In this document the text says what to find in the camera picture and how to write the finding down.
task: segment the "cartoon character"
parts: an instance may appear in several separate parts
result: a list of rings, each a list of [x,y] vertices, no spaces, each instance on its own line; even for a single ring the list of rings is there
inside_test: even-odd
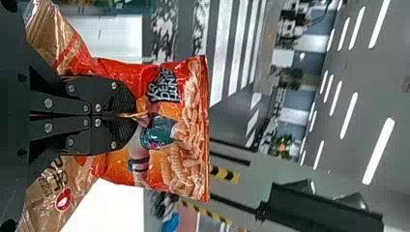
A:
[[[149,187],[145,181],[149,169],[149,151],[158,150],[173,143],[177,123],[173,119],[154,113],[151,115],[147,127],[141,126],[144,124],[139,124],[128,144],[131,156],[128,160],[128,169],[132,172],[136,186]]]

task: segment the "screw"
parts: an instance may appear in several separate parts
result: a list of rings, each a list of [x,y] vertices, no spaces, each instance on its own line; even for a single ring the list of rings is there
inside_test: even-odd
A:
[[[69,147],[72,147],[74,145],[74,140],[72,138],[69,139]]]
[[[73,85],[69,85],[69,91],[70,93],[73,93],[75,91],[75,87]]]
[[[47,133],[52,132],[52,124],[45,124],[44,131]]]
[[[52,100],[51,99],[44,100],[44,106],[45,106],[45,108],[51,108],[52,107]]]
[[[102,121],[100,119],[96,119],[96,128],[102,125]]]
[[[97,111],[97,112],[102,111],[102,106],[101,106],[100,104],[97,104],[97,105],[96,105],[96,111]]]

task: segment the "chip bag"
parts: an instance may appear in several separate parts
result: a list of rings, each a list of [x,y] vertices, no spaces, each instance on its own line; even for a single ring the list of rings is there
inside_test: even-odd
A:
[[[102,178],[209,201],[208,68],[204,56],[163,63],[137,100],[139,126],[129,144],[106,156]]]
[[[93,176],[209,200],[209,86],[204,56],[160,66],[94,58],[51,1],[32,0],[25,19],[27,41],[58,74],[121,80],[137,98],[137,112],[119,115],[138,123],[135,135],[123,150],[94,157]]]
[[[26,190],[19,232],[58,232],[97,181],[90,172],[93,157],[78,162],[57,158]]]

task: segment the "ceiling light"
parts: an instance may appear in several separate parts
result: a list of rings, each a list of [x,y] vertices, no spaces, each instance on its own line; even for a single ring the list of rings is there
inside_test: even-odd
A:
[[[363,15],[365,14],[365,9],[366,7],[362,7],[362,9],[359,11],[358,19],[356,20],[355,29],[353,30],[352,39],[350,40],[349,50],[351,50],[353,46],[355,46],[355,42],[358,37],[360,25],[362,24]]]
[[[350,100],[349,108],[347,108],[346,117],[344,118],[344,123],[343,123],[343,126],[341,127],[340,139],[343,139],[344,135],[346,135],[346,131],[347,131],[347,128],[349,127],[350,119],[352,118],[353,110],[355,109],[358,97],[359,97],[359,94],[356,92],[353,94],[352,100]]]
[[[307,138],[304,137],[304,140],[302,140],[302,145],[301,145],[301,151],[299,154],[301,154],[304,151],[304,147],[305,147],[305,142],[307,141]]]
[[[380,9],[379,17],[377,18],[376,25],[374,26],[373,35],[371,35],[370,43],[368,44],[368,48],[374,48],[377,42],[377,38],[379,38],[380,30],[383,25],[383,21],[386,17],[386,12],[389,9],[390,0],[384,0],[382,8]]]
[[[332,107],[331,107],[331,113],[330,113],[331,116],[333,116],[334,113],[335,113],[335,109],[336,109],[336,105],[337,105],[337,100],[338,100],[338,95],[340,94],[340,90],[341,90],[341,85],[342,85],[342,84],[343,84],[343,81],[339,81],[338,84],[337,84],[334,101],[333,101]]]
[[[326,90],[325,98],[323,99],[324,103],[328,101],[329,93],[331,92],[331,88],[333,84],[333,78],[334,78],[333,75],[331,75],[331,77],[329,78],[328,89]]]
[[[321,141],[319,145],[319,150],[317,150],[316,160],[314,161],[313,169],[316,170],[317,164],[319,164],[320,156],[322,156],[323,146],[325,145],[325,141]]]
[[[313,118],[311,119],[309,132],[313,131],[314,122],[316,121],[317,110],[314,110]]]
[[[347,28],[349,27],[350,17],[346,19],[343,26],[343,31],[341,32],[340,42],[338,43],[337,50],[340,51],[343,48],[344,38],[346,37]]]
[[[383,129],[377,140],[377,144],[374,147],[373,154],[371,155],[370,162],[368,163],[365,176],[363,177],[363,184],[370,185],[373,179],[374,173],[376,172],[377,166],[382,159],[384,150],[386,148],[387,142],[392,135],[393,128],[395,127],[395,120],[388,118],[383,126]]]
[[[307,151],[304,151],[304,153],[302,154],[302,158],[301,158],[301,166],[304,165],[306,155],[307,155]]]
[[[313,194],[316,193],[316,187],[314,186],[314,182],[310,182],[310,187],[311,187],[311,191],[313,192]]]
[[[314,101],[313,104],[311,105],[311,109],[310,109],[310,114],[308,115],[308,120],[311,120],[311,116],[313,115],[313,109],[316,106],[316,102]]]
[[[343,0],[338,1],[337,11],[340,11]]]
[[[320,86],[320,92],[319,92],[320,95],[323,94],[323,90],[325,89],[327,79],[328,79],[328,71],[325,71],[325,73],[323,74],[322,85]]]
[[[302,52],[301,53],[301,55],[299,56],[299,61],[304,61],[304,59],[305,59],[305,53],[304,52]]]
[[[332,30],[331,36],[329,37],[328,48],[326,49],[326,51],[329,51],[331,49],[332,41],[333,41],[334,36],[335,36],[335,28]]]

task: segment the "red logo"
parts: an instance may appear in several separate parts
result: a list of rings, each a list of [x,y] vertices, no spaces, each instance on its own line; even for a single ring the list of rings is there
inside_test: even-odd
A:
[[[72,202],[72,189],[65,188],[60,195],[58,195],[57,200],[55,201],[55,208],[59,211],[66,211],[70,203]]]

